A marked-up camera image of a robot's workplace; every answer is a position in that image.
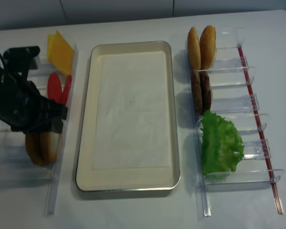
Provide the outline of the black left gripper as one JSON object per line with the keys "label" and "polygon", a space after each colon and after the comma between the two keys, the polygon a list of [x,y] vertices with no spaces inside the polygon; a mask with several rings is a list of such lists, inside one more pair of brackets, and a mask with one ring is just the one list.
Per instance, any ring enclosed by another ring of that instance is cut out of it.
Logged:
{"label": "black left gripper", "polygon": [[11,131],[61,134],[68,108],[42,96],[32,81],[24,80],[19,87],[21,93],[16,95],[16,107],[8,122]]}

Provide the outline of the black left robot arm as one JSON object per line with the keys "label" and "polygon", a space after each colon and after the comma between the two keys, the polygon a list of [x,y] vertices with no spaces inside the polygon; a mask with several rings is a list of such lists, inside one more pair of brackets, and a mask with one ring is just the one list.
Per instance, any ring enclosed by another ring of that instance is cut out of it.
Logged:
{"label": "black left robot arm", "polygon": [[63,131],[68,108],[41,95],[29,70],[37,69],[39,46],[15,47],[0,54],[0,120],[13,132]]}

